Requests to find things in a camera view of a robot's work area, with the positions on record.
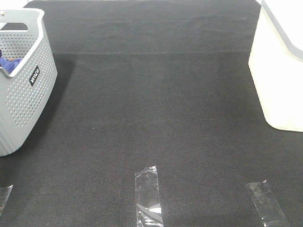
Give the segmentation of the black table mat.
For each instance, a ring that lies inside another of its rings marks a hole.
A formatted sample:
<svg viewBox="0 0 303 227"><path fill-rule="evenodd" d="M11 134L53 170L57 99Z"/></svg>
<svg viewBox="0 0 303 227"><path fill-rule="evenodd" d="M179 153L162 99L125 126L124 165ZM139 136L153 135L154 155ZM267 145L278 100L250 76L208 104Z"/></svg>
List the black table mat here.
<svg viewBox="0 0 303 227"><path fill-rule="evenodd" d="M35 0L58 76L0 160L3 227L132 227L134 174L158 169L167 227L258 227L267 180L303 224L303 135L269 126L248 68L254 0Z"/></svg>

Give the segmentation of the middle clear tape strip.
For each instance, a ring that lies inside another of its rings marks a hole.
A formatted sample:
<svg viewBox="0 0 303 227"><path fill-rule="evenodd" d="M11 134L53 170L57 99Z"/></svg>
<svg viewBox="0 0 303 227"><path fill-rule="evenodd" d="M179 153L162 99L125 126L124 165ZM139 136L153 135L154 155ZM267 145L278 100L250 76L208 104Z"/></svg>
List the middle clear tape strip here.
<svg viewBox="0 0 303 227"><path fill-rule="evenodd" d="M135 174L135 208L138 227L163 226L156 166Z"/></svg>

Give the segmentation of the clear tape strip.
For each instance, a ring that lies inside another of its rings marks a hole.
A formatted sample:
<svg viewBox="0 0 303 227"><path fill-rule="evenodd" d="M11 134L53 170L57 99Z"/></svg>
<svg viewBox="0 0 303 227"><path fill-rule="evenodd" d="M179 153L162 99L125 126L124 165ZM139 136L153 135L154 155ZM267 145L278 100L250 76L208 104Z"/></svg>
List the clear tape strip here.
<svg viewBox="0 0 303 227"><path fill-rule="evenodd" d="M3 213L3 210L6 206L10 193L12 191L13 185L8 187L0 187L0 216Z"/></svg>
<svg viewBox="0 0 303 227"><path fill-rule="evenodd" d="M267 180L248 183L246 188L260 216L263 227L290 226Z"/></svg>
<svg viewBox="0 0 303 227"><path fill-rule="evenodd" d="M135 174L135 208L138 227L163 226L156 166Z"/></svg>

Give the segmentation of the grey perforated laundry basket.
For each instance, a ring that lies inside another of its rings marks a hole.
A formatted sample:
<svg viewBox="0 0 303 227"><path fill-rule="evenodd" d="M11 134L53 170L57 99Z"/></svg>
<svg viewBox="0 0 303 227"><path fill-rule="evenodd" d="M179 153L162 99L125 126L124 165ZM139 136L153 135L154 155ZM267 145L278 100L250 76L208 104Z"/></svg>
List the grey perforated laundry basket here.
<svg viewBox="0 0 303 227"><path fill-rule="evenodd" d="M1 30L0 58L16 63L0 67L0 155L17 151L39 119L58 72L43 21L34 8L2 9L2 24L24 24L25 29Z"/></svg>

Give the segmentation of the cream white laundry basket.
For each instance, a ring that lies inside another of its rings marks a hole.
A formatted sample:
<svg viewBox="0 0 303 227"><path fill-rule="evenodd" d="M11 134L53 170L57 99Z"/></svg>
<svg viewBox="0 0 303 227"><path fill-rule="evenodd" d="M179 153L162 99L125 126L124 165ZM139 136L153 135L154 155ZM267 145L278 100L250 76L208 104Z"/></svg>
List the cream white laundry basket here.
<svg viewBox="0 0 303 227"><path fill-rule="evenodd" d="M263 0L248 61L266 122L303 130L303 2Z"/></svg>

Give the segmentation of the blue cloth in basket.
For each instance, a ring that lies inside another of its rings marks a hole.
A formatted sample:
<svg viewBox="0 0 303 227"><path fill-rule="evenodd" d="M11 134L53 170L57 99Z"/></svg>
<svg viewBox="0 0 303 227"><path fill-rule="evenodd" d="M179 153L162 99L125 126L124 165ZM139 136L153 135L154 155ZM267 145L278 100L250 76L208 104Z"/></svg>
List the blue cloth in basket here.
<svg viewBox="0 0 303 227"><path fill-rule="evenodd" d="M19 65L22 58L16 58L13 60L7 60L3 57L0 58L0 66L7 71L9 74Z"/></svg>

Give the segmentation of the right clear tape strip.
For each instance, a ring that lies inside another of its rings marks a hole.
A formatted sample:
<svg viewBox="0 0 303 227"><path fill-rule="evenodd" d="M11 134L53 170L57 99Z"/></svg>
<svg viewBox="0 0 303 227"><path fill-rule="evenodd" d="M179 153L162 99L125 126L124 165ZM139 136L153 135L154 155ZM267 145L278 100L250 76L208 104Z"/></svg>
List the right clear tape strip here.
<svg viewBox="0 0 303 227"><path fill-rule="evenodd" d="M260 216L263 227L290 226L267 180L248 183L246 188Z"/></svg>

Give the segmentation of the left clear tape strip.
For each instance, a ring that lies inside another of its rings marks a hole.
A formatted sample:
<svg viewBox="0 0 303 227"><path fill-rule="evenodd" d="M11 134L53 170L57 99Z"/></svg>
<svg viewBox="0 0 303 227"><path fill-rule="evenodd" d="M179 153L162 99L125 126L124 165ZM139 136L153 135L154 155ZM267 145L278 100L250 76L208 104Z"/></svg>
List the left clear tape strip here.
<svg viewBox="0 0 303 227"><path fill-rule="evenodd" d="M3 210L6 206L10 193L12 191L13 185L8 187L0 187L0 216L3 213Z"/></svg>

